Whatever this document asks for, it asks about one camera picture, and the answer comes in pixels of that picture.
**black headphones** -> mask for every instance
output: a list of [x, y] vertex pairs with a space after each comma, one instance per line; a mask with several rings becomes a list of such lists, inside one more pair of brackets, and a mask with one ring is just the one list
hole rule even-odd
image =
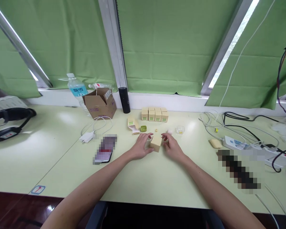
[[0, 111], [0, 119], [4, 118], [5, 125], [8, 121], [15, 121], [26, 118], [24, 123], [20, 127], [9, 127], [4, 130], [0, 130], [0, 142], [8, 138], [16, 136], [19, 134], [25, 124], [31, 119], [31, 117], [36, 115], [36, 111], [31, 108], [9, 108]]

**white charger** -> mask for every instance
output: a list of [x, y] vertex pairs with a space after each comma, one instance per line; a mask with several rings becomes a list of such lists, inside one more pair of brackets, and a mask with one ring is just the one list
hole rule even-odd
[[79, 140], [81, 142], [85, 142], [85, 143], [88, 143], [90, 140], [92, 140], [94, 137], [94, 131], [92, 132], [87, 132], [87, 133], [84, 133], [83, 136], [81, 136], [79, 138]]

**phone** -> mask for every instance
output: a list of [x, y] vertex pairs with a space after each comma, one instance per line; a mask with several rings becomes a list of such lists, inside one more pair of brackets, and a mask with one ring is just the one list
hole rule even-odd
[[94, 162], [96, 164], [108, 163], [110, 161], [116, 141], [117, 135], [108, 135], [103, 137], [95, 155]]

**left hand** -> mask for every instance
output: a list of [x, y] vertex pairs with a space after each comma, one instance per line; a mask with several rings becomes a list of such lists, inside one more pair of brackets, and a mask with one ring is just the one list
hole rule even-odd
[[147, 154], [154, 151], [153, 148], [145, 149], [146, 141], [148, 138], [152, 138], [151, 135], [153, 135], [153, 133], [139, 135], [137, 142], [130, 150], [127, 151], [127, 153], [131, 156], [132, 160], [144, 158]]

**hand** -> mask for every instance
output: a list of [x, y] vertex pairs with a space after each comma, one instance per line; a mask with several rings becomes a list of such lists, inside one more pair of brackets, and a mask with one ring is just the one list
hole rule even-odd
[[144, 158], [147, 154], [153, 152], [153, 148], [145, 149], [145, 143], [148, 138], [152, 138], [151, 135], [153, 135], [153, 133], [139, 135], [137, 142], [127, 151], [132, 160]]
[[164, 141], [168, 140], [168, 142], [163, 142], [166, 154], [173, 160], [181, 162], [185, 158], [185, 154], [176, 139], [168, 133], [163, 133], [161, 135], [162, 138], [164, 138]]

